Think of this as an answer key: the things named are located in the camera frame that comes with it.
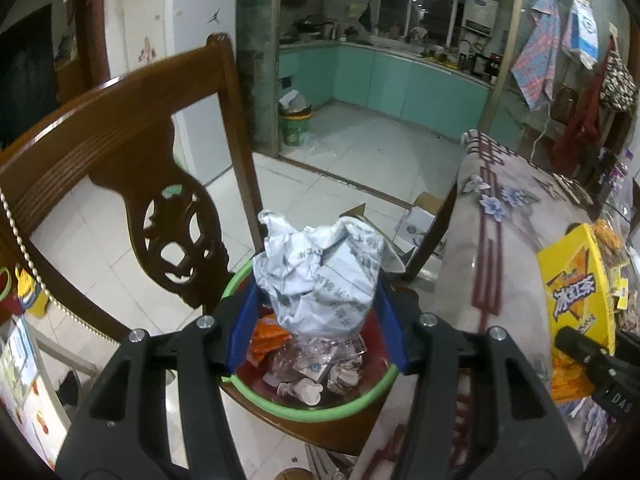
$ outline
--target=green bin rim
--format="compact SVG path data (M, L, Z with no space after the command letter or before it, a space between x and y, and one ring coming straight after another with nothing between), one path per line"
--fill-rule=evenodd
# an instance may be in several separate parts
M235 293L240 283L242 283L242 281L252 272L253 268L252 260L245 263L244 266L242 266L242 268L231 278L231 281L228 283L224 293L222 294L222 298L228 298ZM318 410L297 410L295 408L281 406L256 394L251 388L242 382L240 377L232 375L229 380L248 400L265 412L271 413L271 415L279 416L280 418L292 420L294 422L329 422L331 420L347 418L348 416L355 415L356 413L364 410L389 388L391 388L397 376L398 368L395 365L391 365L378 384L363 396L358 397L351 402L347 402L346 404L342 404L341 406L335 406L334 408L319 408Z

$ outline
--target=orange snack wrapper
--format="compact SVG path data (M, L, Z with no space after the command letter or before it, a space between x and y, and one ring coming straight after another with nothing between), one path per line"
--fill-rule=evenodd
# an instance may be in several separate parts
M289 332L276 321L275 314L263 317L255 325L247 360L254 366L259 365L268 353L281 348L290 338Z

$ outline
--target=teal cabinet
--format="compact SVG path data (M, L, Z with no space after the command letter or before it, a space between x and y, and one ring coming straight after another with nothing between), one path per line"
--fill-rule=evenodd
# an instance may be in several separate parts
M460 140L478 126L489 89L454 73L414 64L401 117Z
M293 87L302 92L315 110L334 98L337 56L337 49L333 46L300 51L300 64L293 76Z
M376 53L372 50L338 47L334 98L345 103L367 106L375 59Z
M376 54L367 108L400 117L409 73L414 64L405 59Z
M298 71L300 66L300 53L284 51L280 54L278 60L278 78L291 77Z

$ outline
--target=towel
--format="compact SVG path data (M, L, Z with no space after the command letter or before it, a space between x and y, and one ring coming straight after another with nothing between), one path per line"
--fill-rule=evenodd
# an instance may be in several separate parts
M553 100L556 56L560 45L560 13L556 0L537 0L531 7L536 30L529 38L513 73L531 110Z

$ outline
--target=crumpled paper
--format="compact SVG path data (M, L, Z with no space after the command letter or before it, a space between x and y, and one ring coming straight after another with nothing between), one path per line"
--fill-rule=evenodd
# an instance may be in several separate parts
M280 213L262 211L268 235L254 256L257 285L289 332L329 338L356 335L369 312L380 269L404 265L382 235L355 218L296 231Z

